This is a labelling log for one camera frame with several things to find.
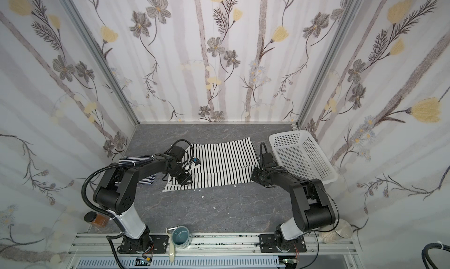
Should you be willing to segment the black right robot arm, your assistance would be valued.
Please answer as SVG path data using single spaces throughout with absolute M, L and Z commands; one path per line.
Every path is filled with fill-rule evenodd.
M 251 179 L 265 188 L 279 187 L 289 194 L 293 214 L 277 230 L 282 242 L 335 224 L 336 213 L 322 181 L 293 175 L 271 153 L 260 154 L 259 166 L 254 168 Z

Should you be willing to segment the black white striped tank top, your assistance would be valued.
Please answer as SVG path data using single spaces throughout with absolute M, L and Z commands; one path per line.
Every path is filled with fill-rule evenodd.
M 204 189 L 225 185 L 250 183 L 251 174 L 259 165 L 251 139 L 244 138 L 219 144 L 193 144 L 186 148 L 182 161 L 197 158 L 200 164 L 192 165 L 192 183 L 180 185 L 171 178 L 163 192 Z

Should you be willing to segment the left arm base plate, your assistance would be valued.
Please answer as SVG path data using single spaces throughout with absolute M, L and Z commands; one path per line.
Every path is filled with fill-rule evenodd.
M 169 244 L 168 235 L 144 235 L 143 238 L 134 240 L 127 236 L 117 247 L 120 254 L 165 254 Z

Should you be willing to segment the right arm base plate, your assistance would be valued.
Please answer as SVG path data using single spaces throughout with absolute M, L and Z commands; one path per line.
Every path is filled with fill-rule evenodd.
M 306 242 L 304 238 L 298 237 L 293 240 L 285 240 L 280 233 L 261 234 L 256 247 L 262 253 L 306 253 Z

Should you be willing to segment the blue white striped tank top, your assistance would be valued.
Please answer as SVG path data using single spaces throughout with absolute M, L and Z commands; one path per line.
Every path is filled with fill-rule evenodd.
M 156 174 L 151 174 L 149 171 L 144 171 L 144 166 L 148 165 L 151 161 L 154 160 L 153 155 L 144 155 L 144 156 L 123 156 L 118 160 L 119 164 L 130 164 L 130 167 L 125 167 L 125 170 L 132 169 L 133 171 L 137 171 L 140 180 L 138 181 L 139 185 L 153 185 L 156 179 Z

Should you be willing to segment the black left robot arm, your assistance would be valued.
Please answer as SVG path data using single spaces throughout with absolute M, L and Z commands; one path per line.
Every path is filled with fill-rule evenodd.
M 190 185 L 191 167 L 198 162 L 193 148 L 185 150 L 173 144 L 166 152 L 142 160 L 112 163 L 100 171 L 103 176 L 93 194 L 95 207 L 110 216 L 125 237 L 138 240 L 147 229 L 134 206 L 138 183 L 149 176 L 164 174 L 180 186 Z

